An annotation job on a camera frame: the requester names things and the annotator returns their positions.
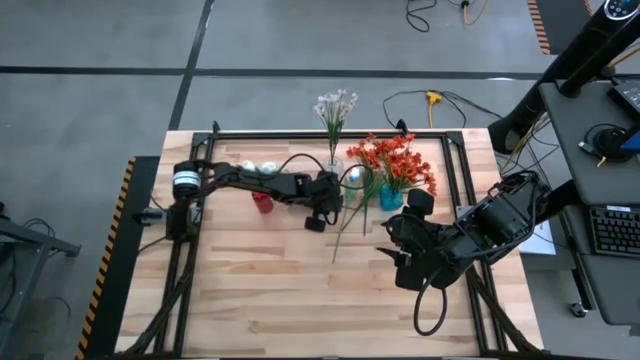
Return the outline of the orange artificial flower bunch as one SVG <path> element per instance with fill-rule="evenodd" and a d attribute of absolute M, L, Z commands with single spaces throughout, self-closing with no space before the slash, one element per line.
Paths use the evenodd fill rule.
<path fill-rule="evenodd" d="M 349 158 L 356 158 L 361 170 L 362 185 L 358 187 L 362 191 L 362 197 L 356 206 L 354 213 L 361 211 L 364 221 L 367 221 L 369 202 L 378 195 L 380 188 L 384 185 L 384 172 L 376 150 L 376 146 L 368 146 L 364 139 L 361 139 L 356 146 L 347 150 Z"/>
<path fill-rule="evenodd" d="M 422 159 L 420 153 L 410 150 L 392 153 L 388 158 L 387 170 L 387 183 L 394 192 L 426 185 L 430 195 L 437 195 L 437 184 L 431 172 L 431 165 Z"/>
<path fill-rule="evenodd" d="M 372 145 L 376 146 L 376 150 L 379 154 L 379 158 L 381 160 L 381 164 L 384 172 L 384 184 L 388 185 L 388 170 L 387 163 L 388 158 L 392 153 L 399 153 L 405 150 L 409 150 L 407 146 L 412 141 L 411 138 L 396 136 L 392 139 L 377 139 L 373 138 Z"/>

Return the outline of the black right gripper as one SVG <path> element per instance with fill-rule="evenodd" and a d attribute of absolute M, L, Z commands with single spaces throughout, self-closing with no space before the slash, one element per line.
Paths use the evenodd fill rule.
<path fill-rule="evenodd" d="M 400 251 L 382 247 L 376 250 L 393 260 L 397 287 L 418 291 L 431 279 L 431 286 L 445 289 L 463 274 L 463 262 L 457 259 L 455 250 L 462 236 L 460 225 L 427 221 L 433 208 L 432 195 L 419 188 L 411 189 L 402 212 L 382 223 L 386 230 L 393 230 L 393 243 Z"/>

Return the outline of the yellow extension plug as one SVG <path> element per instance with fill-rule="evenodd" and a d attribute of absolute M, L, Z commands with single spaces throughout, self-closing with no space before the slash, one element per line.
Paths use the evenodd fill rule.
<path fill-rule="evenodd" d="M 434 115 L 433 115 L 433 110 L 436 104 L 438 104 L 441 100 L 442 100 L 442 95 L 438 92 L 434 92 L 434 91 L 428 91 L 426 93 L 426 100 L 428 103 L 428 109 L 427 109 L 427 121 L 428 121 L 428 126 L 430 128 L 434 127 Z"/>

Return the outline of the red glass vase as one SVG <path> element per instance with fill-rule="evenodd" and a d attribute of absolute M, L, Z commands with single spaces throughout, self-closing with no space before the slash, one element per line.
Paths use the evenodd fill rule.
<path fill-rule="evenodd" d="M 251 197 L 260 213 L 268 214 L 273 211 L 274 205 L 270 195 L 259 192 L 252 192 Z"/>

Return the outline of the black monitor pole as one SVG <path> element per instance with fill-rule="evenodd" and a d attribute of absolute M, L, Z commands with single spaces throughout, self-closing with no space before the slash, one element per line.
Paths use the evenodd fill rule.
<path fill-rule="evenodd" d="M 616 33 L 600 50 L 584 63 L 559 87 L 567 97 L 576 95 L 581 87 L 594 78 L 607 64 L 640 36 L 640 16 L 633 18 Z"/>

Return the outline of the white paper sheet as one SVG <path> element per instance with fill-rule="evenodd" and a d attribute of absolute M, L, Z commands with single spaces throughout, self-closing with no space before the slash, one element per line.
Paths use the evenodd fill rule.
<path fill-rule="evenodd" d="M 545 221 L 537 225 L 533 234 L 521 243 L 518 248 L 519 251 L 524 254 L 554 256 L 556 254 L 556 248 L 549 222 Z"/>

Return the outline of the black keyboard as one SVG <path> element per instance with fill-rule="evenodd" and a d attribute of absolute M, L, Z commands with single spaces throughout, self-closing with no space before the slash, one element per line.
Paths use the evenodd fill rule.
<path fill-rule="evenodd" d="M 640 208 L 590 207 L 587 217 L 594 253 L 640 259 Z"/>

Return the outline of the black aluminium rig frame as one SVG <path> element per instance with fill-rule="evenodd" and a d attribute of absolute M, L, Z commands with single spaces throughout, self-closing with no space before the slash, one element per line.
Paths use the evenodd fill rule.
<path fill-rule="evenodd" d="M 477 199 L 499 180 L 486 129 L 445 129 L 464 142 Z M 215 141 L 214 161 L 251 160 L 281 165 L 290 156 L 328 156 L 320 132 L 227 131 Z M 446 291 L 445 322 L 433 336 L 412 324 L 417 292 L 395 287 L 392 259 L 376 247 L 392 244 L 377 201 L 361 210 L 339 234 L 304 229 L 311 210 L 275 203 L 257 210 L 247 191 L 221 189 L 207 197 L 196 254 L 181 355 L 187 358 L 380 358 L 476 356 L 480 354 L 471 300 L 463 276 Z M 170 260 L 168 242 L 146 249 L 136 261 L 135 289 L 116 349 L 134 340 L 134 323 L 153 315 Z M 542 349 L 535 310 L 517 249 L 491 266 L 498 299 L 526 339 Z"/>

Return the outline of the black laptop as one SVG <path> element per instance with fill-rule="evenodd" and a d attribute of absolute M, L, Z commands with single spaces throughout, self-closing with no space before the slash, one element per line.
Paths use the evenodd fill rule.
<path fill-rule="evenodd" d="M 640 82 L 613 79 L 608 97 L 634 121 L 640 121 Z"/>

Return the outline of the pale pink artificial flower bunch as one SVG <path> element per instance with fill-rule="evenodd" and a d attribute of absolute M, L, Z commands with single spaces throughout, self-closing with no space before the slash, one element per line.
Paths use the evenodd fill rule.
<path fill-rule="evenodd" d="M 344 124 L 357 104 L 356 93 L 348 93 L 345 89 L 328 92 L 317 98 L 313 107 L 314 113 L 322 122 L 328 136 L 329 156 L 336 156 L 336 149 Z"/>

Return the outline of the grey desk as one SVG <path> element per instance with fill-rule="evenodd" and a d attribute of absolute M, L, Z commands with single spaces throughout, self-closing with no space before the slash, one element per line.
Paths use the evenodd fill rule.
<path fill-rule="evenodd" d="M 609 325 L 640 326 L 640 259 L 596 254 L 592 251 L 590 207 L 640 208 L 640 121 L 634 121 L 607 95 L 609 82 L 587 84 L 574 96 L 564 96 L 555 84 L 540 87 L 543 103 L 583 203 L 558 214 L 567 224 L 570 242 L 586 273 L 593 297 L 585 308 L 598 308 Z M 578 147 L 586 131 L 608 123 L 626 130 L 622 148 L 636 152 L 624 163 L 598 160 Z"/>

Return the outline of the black mat with hazard stripe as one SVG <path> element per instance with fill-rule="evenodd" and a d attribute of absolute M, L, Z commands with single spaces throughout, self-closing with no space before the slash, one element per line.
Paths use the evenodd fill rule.
<path fill-rule="evenodd" d="M 125 166 L 74 360 L 115 353 L 143 233 L 134 216 L 149 205 L 158 165 L 157 156 L 137 156 Z"/>

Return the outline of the black desk leg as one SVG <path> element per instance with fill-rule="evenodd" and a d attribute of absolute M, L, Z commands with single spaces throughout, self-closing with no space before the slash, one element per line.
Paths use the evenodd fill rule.
<path fill-rule="evenodd" d="M 549 190 L 537 200 L 535 224 L 538 225 L 560 214 L 567 206 L 581 205 L 580 194 L 573 180 Z"/>

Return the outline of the teal glass vase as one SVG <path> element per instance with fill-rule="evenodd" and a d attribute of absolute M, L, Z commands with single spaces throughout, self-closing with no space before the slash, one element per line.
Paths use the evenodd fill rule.
<path fill-rule="evenodd" d="M 404 204 L 403 193 L 394 190 L 390 185 L 383 185 L 379 190 L 379 206 L 385 211 L 395 211 Z"/>

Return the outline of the dark mat with orange stripes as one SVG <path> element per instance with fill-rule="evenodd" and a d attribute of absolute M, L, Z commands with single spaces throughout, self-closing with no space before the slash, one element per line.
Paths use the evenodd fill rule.
<path fill-rule="evenodd" d="M 540 50 L 559 55 L 590 20 L 589 0 L 527 0 Z"/>

